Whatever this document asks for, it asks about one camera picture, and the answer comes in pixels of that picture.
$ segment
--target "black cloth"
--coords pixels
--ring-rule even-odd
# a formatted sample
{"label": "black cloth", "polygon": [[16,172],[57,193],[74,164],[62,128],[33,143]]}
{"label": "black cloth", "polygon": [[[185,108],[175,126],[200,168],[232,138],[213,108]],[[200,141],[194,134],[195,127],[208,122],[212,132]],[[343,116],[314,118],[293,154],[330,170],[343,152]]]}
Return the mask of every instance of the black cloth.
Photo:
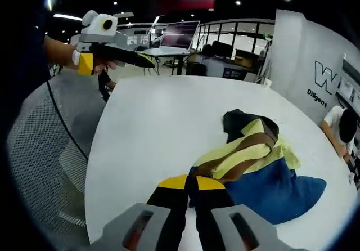
{"label": "black cloth", "polygon": [[111,81],[107,71],[102,71],[101,74],[98,76],[99,80],[99,91],[102,94],[103,99],[107,102],[110,98],[110,94],[106,90],[106,84]]}
{"label": "black cloth", "polygon": [[273,137],[273,139],[276,142],[279,134],[279,127],[275,122],[264,116],[248,114],[242,112],[240,109],[235,109],[226,112],[223,118],[224,132],[228,134],[226,143],[230,143],[240,137],[243,137],[244,135],[241,133],[241,130],[256,119],[261,119],[264,122],[264,128],[269,128],[271,131],[267,132],[267,130],[265,130],[265,133],[268,135],[274,135],[275,137]]}

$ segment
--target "black cable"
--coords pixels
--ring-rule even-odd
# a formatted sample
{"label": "black cable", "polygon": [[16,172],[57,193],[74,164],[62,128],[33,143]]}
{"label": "black cable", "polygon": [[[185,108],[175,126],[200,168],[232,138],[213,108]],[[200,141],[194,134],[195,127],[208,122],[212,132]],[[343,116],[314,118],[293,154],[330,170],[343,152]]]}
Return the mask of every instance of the black cable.
{"label": "black cable", "polygon": [[60,114],[60,111],[59,111],[59,109],[58,109],[58,107],[57,107],[57,105],[56,105],[56,102],[55,102],[55,99],[54,99],[54,95],[52,94],[51,87],[50,87],[50,84],[49,84],[49,81],[48,81],[48,80],[46,81],[46,84],[47,84],[47,88],[48,88],[48,90],[49,90],[50,98],[51,98],[52,103],[53,103],[53,105],[54,105],[54,108],[55,108],[55,110],[56,110],[57,116],[59,117],[62,125],[64,126],[66,133],[69,135],[70,139],[73,141],[73,143],[74,143],[75,146],[79,149],[79,151],[82,153],[82,155],[84,155],[85,159],[86,159],[87,161],[89,161],[89,158],[86,156],[86,154],[84,153],[84,151],[80,148],[79,144],[75,141],[73,135],[70,133],[68,127],[66,126],[66,124],[65,124],[65,122],[64,122],[64,119],[62,118],[62,116],[61,116],[61,114]]}
{"label": "black cable", "polygon": [[[199,44],[200,44],[201,40],[202,40],[204,37],[205,37],[205,27],[204,27],[204,35],[200,38]],[[197,53],[197,51],[195,51],[195,52],[191,53],[190,55],[188,55],[188,56],[184,59],[184,63],[185,63],[192,55],[194,55],[194,54],[196,54],[196,53]]]}
{"label": "black cable", "polygon": [[339,104],[340,104],[340,106],[341,106],[342,108],[346,107],[346,106],[342,105],[342,103],[341,103],[341,101],[340,101],[339,97],[337,97],[337,101],[339,102]]}

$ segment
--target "glass wall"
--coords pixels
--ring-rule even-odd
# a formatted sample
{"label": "glass wall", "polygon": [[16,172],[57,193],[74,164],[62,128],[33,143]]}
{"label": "glass wall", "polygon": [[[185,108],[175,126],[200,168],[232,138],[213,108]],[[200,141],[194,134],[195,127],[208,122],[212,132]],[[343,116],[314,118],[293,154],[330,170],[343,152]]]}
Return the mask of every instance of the glass wall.
{"label": "glass wall", "polygon": [[199,41],[199,34],[200,34],[201,28],[202,28],[201,26],[197,27],[197,30],[196,30],[195,35],[194,35],[193,40],[192,40],[192,46],[191,47],[194,50],[197,48],[197,43]]}
{"label": "glass wall", "polygon": [[213,44],[214,41],[218,40],[220,32],[220,24],[210,25],[208,40],[206,44]]}
{"label": "glass wall", "polygon": [[197,50],[201,51],[205,44],[213,44],[214,41],[219,40],[222,43],[234,46],[232,59],[234,58],[237,49],[249,51],[258,55],[268,42],[266,40],[266,37],[268,36],[265,37],[264,35],[268,34],[272,37],[274,35],[274,28],[275,25],[273,23],[243,21],[214,23],[202,26],[201,30],[195,35],[195,39],[200,39]]}
{"label": "glass wall", "polygon": [[206,39],[208,37],[209,26],[202,26],[199,38],[199,47],[197,50],[202,51],[204,45],[206,45]]}
{"label": "glass wall", "polygon": [[236,22],[222,24],[219,41],[225,44],[232,45],[232,41],[234,39],[235,27],[236,27]]}

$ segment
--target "white wall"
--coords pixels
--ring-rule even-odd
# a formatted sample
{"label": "white wall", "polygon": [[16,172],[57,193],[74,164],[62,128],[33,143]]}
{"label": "white wall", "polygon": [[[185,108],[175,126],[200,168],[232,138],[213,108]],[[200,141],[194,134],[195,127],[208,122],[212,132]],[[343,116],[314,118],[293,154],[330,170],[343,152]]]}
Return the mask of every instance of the white wall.
{"label": "white wall", "polygon": [[305,17],[301,13],[277,10],[272,43],[271,88],[286,97],[296,71]]}
{"label": "white wall", "polygon": [[[337,103],[335,92],[343,75],[345,53],[351,65],[360,71],[360,51],[345,38],[306,20],[300,13],[277,10],[270,74],[272,88],[319,124]],[[322,64],[324,74],[316,61]],[[309,89],[317,98],[308,94]]]}

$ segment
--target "desk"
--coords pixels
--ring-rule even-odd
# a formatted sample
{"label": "desk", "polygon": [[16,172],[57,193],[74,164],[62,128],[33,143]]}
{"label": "desk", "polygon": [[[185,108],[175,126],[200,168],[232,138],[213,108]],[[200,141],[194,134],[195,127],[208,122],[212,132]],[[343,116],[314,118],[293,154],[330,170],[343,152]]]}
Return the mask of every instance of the desk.
{"label": "desk", "polygon": [[244,73],[244,78],[240,80],[255,82],[257,71],[235,64],[231,60],[222,60],[217,57],[205,57],[201,54],[195,56],[195,61],[206,65],[207,77],[223,78],[226,69],[238,70]]}
{"label": "desk", "polygon": [[[320,128],[271,89],[193,76],[129,78],[116,85],[89,157],[85,213],[90,241],[131,205],[145,203],[163,179],[188,173],[198,157],[224,144],[222,117],[237,108],[274,120],[301,161],[297,174],[327,182],[310,211],[277,225],[279,238],[294,248],[324,248],[352,212],[357,192],[349,184],[347,165]],[[187,224],[195,231],[194,213],[189,214]],[[180,250],[199,250],[196,234],[184,234]]]}
{"label": "desk", "polygon": [[171,52],[171,53],[166,53],[166,52],[162,52],[162,53],[153,53],[151,50],[154,50],[155,48],[149,48],[148,50],[143,50],[143,51],[137,51],[140,54],[144,54],[146,56],[150,56],[150,57],[154,57],[154,58],[161,58],[161,57],[173,57],[174,58],[174,63],[173,63],[173,71],[172,71],[172,75],[174,75],[174,64],[175,64],[175,59],[178,59],[178,67],[177,67],[177,75],[182,75],[182,68],[184,65],[184,58],[188,55],[190,55],[191,53],[189,51],[187,52]]}

